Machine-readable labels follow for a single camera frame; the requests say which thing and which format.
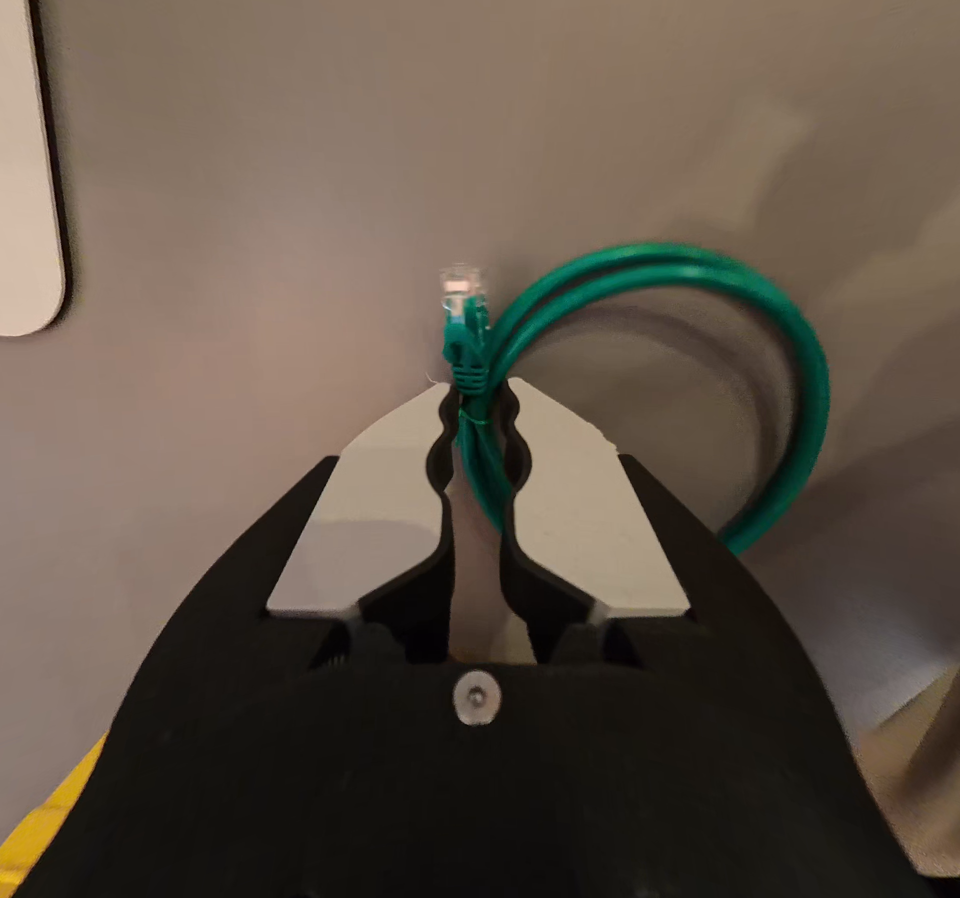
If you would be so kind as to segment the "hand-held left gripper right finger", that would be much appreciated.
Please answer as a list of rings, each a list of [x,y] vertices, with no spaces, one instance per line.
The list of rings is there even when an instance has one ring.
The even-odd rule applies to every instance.
[[[521,378],[502,386],[499,417],[508,479],[500,586],[534,660],[548,663],[571,627],[686,616],[689,597],[617,446]]]

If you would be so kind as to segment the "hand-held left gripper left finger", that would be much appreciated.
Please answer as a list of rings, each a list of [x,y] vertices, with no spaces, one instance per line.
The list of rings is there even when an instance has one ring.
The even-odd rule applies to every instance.
[[[456,388],[435,383],[343,449],[270,594],[271,616],[378,624],[409,662],[448,659],[459,408]]]

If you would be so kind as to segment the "person's beige clothing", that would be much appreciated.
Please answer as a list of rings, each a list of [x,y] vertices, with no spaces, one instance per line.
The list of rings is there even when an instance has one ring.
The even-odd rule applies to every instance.
[[[929,663],[851,698],[845,716],[857,766],[921,874],[959,873],[959,664]]]

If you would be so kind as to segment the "yellow plastic bin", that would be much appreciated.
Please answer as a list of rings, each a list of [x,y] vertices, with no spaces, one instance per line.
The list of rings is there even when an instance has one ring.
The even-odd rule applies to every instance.
[[[46,801],[25,815],[1,845],[2,897],[18,890],[49,847],[86,787],[108,735],[101,736]]]

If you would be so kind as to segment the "white rounded panel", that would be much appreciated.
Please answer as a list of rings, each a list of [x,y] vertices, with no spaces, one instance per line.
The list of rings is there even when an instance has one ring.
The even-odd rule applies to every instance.
[[[38,0],[1,0],[1,336],[68,303],[69,245]]]

